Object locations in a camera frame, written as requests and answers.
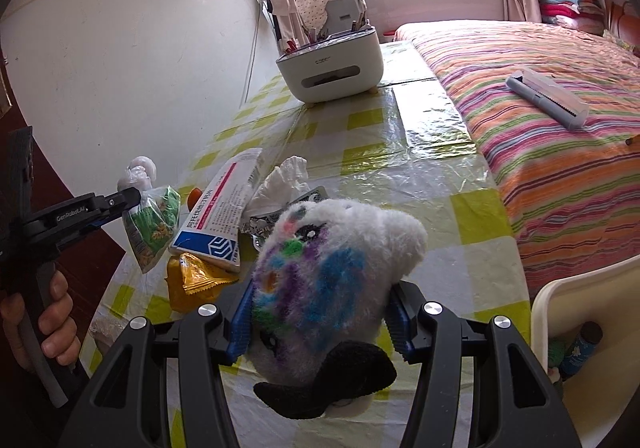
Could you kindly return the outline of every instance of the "striped blanket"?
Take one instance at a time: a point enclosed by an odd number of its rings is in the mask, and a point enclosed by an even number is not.
[[[526,22],[408,24],[486,157],[518,241],[529,292],[640,253],[640,60],[603,38]],[[511,92],[521,66],[591,107],[569,132]]]

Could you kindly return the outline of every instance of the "metal bolt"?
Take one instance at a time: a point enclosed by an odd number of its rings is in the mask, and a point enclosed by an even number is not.
[[[137,316],[129,322],[132,329],[142,329],[146,325],[146,318],[144,316]]]
[[[206,303],[204,305],[201,305],[198,308],[198,314],[200,316],[212,316],[213,314],[218,312],[218,308],[213,305],[212,303]]]
[[[494,318],[494,323],[500,327],[500,329],[508,329],[511,327],[511,320],[509,320],[506,316],[496,316]]]
[[[440,314],[442,312],[442,306],[438,302],[427,302],[424,304],[424,312],[427,314]]]

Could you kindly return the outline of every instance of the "plush toy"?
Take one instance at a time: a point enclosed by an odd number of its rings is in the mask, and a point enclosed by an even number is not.
[[[417,219],[352,200],[293,205],[258,257],[247,356],[254,392],[284,417],[319,417],[386,388],[391,360],[373,343],[391,286],[424,258]]]

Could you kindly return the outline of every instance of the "yellow snack wrapper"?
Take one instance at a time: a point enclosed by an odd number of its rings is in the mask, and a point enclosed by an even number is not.
[[[239,280],[238,275],[207,264],[190,253],[172,256],[166,265],[166,275],[169,305],[184,314],[215,302],[225,285]]]

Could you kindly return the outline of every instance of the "plastic table cover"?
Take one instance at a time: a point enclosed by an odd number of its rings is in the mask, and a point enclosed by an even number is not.
[[[408,42],[382,46],[385,75],[377,94],[305,107],[276,76],[215,135],[184,171],[178,192],[188,215],[187,195],[204,189],[222,164],[247,148],[263,148],[264,173],[291,155],[308,161],[309,185],[333,198],[403,210],[429,234],[428,254],[409,279],[425,297],[459,316],[487,321],[505,314],[529,339],[530,306],[522,264],[504,206],[484,157],[433,72]],[[241,235],[242,276],[256,252]],[[135,316],[153,323],[178,319],[169,307],[165,253],[142,275],[132,256],[122,259],[94,316],[114,328]],[[374,396],[353,418],[289,420],[266,407],[253,392],[261,381],[243,357],[220,367],[236,433],[244,447],[397,447],[414,398],[419,365],[394,352],[385,326],[377,343],[393,360],[396,382]],[[92,374],[101,355],[87,336],[81,361]],[[463,364],[456,445],[465,446],[472,403],[472,365]],[[168,404],[174,448],[185,446],[177,361],[170,360]]]

